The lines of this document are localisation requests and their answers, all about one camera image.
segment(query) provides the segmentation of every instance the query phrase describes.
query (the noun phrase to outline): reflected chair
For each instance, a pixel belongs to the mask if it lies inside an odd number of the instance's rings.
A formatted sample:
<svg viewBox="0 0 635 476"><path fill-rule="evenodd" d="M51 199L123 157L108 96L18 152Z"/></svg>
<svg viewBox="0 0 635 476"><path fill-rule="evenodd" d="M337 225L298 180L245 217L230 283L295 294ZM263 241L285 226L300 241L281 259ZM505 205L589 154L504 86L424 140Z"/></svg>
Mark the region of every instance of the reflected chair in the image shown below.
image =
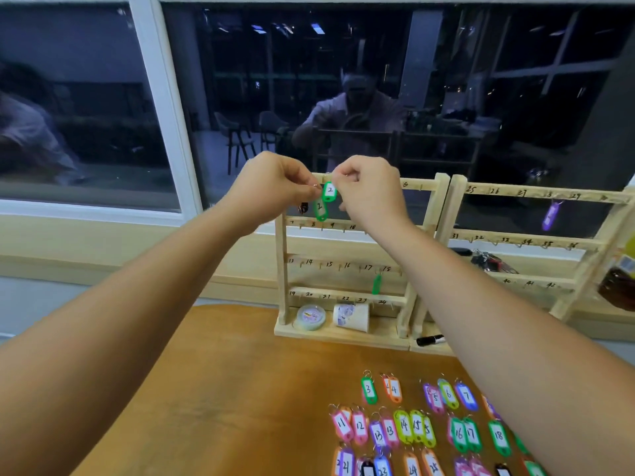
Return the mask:
<svg viewBox="0 0 635 476"><path fill-rule="evenodd" d="M260 151L263 144L269 150L269 144L274 145L278 129L289 127L289 123L278 117L273 111L261 111L258 117L258 126L260 127Z"/></svg>
<svg viewBox="0 0 635 476"><path fill-rule="evenodd" d="M238 168L238 152L242 148L242 153L244 155L244 159L249 160L249 156L247 156L246 145L251 145L251 151L253 152L253 156L256 156L256 148L253 146L253 139L251 138L251 133L247 127L242 126L238 122L232 122L227 120L223 116L222 113L215 111L214 117L216 118L216 123L218 124L218 130L220 133L227 137L227 175L231 175L232 171L232 147L236 147L235 154L235 166ZM241 132L247 132L247 137L243 138Z"/></svg>

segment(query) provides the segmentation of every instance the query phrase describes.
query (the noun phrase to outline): bottle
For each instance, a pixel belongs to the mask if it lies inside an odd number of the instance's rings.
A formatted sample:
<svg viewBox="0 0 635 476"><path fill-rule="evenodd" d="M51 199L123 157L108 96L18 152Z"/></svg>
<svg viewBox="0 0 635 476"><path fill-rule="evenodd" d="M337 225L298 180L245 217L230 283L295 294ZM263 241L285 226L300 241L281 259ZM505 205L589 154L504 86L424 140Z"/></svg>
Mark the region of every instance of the bottle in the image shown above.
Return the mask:
<svg viewBox="0 0 635 476"><path fill-rule="evenodd" d="M615 307L635 312L635 235L615 257L598 292Z"/></svg>

